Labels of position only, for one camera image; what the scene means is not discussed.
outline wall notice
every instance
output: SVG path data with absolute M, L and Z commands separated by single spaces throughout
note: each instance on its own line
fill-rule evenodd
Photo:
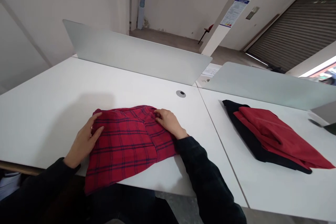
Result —
M 235 21 L 243 12 L 248 3 L 249 0 L 235 0 L 231 5 L 230 9 L 225 14 L 220 25 L 231 28 L 231 26 L 235 23 Z

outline red plaid shirt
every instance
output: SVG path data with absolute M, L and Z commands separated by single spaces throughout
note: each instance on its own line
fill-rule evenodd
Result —
M 115 184 L 174 156 L 174 137 L 155 121 L 156 108 L 137 106 L 102 112 L 92 134 L 104 126 L 91 154 L 85 177 L 85 193 Z

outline desk divider panel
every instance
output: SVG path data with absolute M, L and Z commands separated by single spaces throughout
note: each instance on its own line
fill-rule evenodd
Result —
M 193 85 L 212 58 L 63 20 L 78 58 Z
M 232 62 L 226 62 L 203 88 L 301 110 L 336 100 L 336 86 Z

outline desk surface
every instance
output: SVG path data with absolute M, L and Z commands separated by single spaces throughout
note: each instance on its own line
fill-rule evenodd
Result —
M 222 100 L 268 109 L 336 165 L 336 136 L 308 121 L 308 112 L 199 89 L 220 140 L 252 209 L 336 221 L 336 169 L 308 175 L 256 160 L 226 114 Z
M 180 98 L 176 91 L 185 92 Z M 47 168 L 69 151 L 96 109 L 150 105 L 173 111 L 206 149 L 234 195 L 246 201 L 196 87 L 69 58 L 0 96 L 0 160 Z M 85 175 L 87 161 L 80 175 Z M 194 195 L 180 156 L 154 164 L 123 184 Z

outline paper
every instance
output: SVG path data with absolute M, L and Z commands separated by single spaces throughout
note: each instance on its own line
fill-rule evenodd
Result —
M 220 25 L 231 28 L 248 3 L 249 0 L 235 0 L 231 5 L 230 9 L 225 14 Z
M 218 70 L 221 68 L 221 65 L 216 65 L 216 64 L 212 64 L 210 63 L 206 69 L 203 71 L 203 75 L 207 75 L 207 76 L 214 76 Z

